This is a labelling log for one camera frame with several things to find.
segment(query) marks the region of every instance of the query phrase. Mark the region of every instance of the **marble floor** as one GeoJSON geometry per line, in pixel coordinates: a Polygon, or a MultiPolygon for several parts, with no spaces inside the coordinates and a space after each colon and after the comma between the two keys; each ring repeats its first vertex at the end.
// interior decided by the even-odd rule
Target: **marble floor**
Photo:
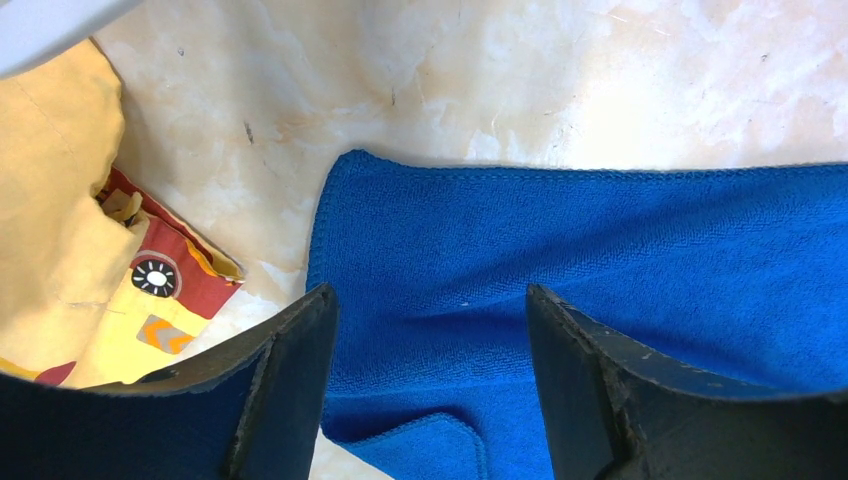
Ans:
{"type": "MultiPolygon", "coordinates": [[[[125,84],[118,165],[248,271],[191,355],[303,294],[322,182],[353,147],[541,168],[846,158],[842,7],[147,0],[96,40],[125,84]]],[[[319,439],[313,477],[381,474],[319,439]]]]}

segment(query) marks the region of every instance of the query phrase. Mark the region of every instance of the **yellow fabric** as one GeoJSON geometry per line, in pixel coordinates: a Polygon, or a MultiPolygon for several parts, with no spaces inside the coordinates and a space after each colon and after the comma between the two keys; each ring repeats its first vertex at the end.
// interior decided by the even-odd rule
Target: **yellow fabric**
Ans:
{"type": "Polygon", "coordinates": [[[103,215],[124,130],[121,84],[86,41],[0,81],[0,357],[77,360],[144,236],[103,215]]]}
{"type": "MultiPolygon", "coordinates": [[[[152,221],[142,197],[94,199],[124,129],[120,89],[90,41],[0,81],[2,372],[46,381],[37,377],[76,362],[62,386],[130,383],[172,363],[209,323],[132,285],[152,221]]],[[[203,244],[209,262],[188,245],[204,272],[242,278],[222,253],[203,244]]]]}

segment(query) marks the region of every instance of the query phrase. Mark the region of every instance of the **blue towel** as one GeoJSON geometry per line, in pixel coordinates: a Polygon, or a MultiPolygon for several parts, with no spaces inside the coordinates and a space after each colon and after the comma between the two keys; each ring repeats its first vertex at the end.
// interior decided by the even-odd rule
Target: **blue towel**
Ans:
{"type": "Polygon", "coordinates": [[[529,283],[684,362],[848,386],[848,168],[424,169],[355,151],[308,286],[342,306],[324,433],[399,479],[551,478],[529,283]]]}

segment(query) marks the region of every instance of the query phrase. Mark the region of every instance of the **white object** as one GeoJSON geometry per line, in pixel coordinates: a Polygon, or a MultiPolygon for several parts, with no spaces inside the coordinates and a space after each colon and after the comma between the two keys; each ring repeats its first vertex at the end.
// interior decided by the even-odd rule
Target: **white object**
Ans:
{"type": "Polygon", "coordinates": [[[0,78],[37,67],[141,0],[0,0],[0,78]]]}

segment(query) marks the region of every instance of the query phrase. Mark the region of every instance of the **black circle print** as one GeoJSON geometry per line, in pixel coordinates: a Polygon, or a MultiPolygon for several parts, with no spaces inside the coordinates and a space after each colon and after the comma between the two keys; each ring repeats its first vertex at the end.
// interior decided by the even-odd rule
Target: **black circle print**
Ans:
{"type": "Polygon", "coordinates": [[[133,270],[133,285],[151,295],[167,298],[174,294],[174,268],[160,260],[144,260],[133,270]]]}

